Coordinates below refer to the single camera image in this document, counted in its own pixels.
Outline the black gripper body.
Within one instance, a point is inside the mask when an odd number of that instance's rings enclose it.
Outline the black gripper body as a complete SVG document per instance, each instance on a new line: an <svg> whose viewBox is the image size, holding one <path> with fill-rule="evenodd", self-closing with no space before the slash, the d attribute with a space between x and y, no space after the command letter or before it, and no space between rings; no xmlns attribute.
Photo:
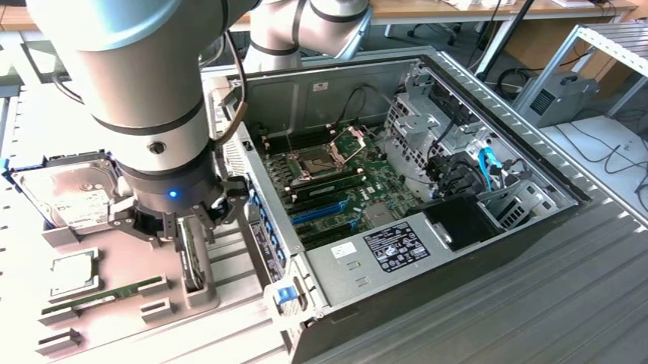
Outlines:
<svg viewBox="0 0 648 364"><path fill-rule="evenodd" d="M191 207L200 202L211 207L223 193L211 151L200 152L187 164L167 171L137 171L124 164L118 164L118 171L140 206L172 212L177 219L193 216Z"/></svg>

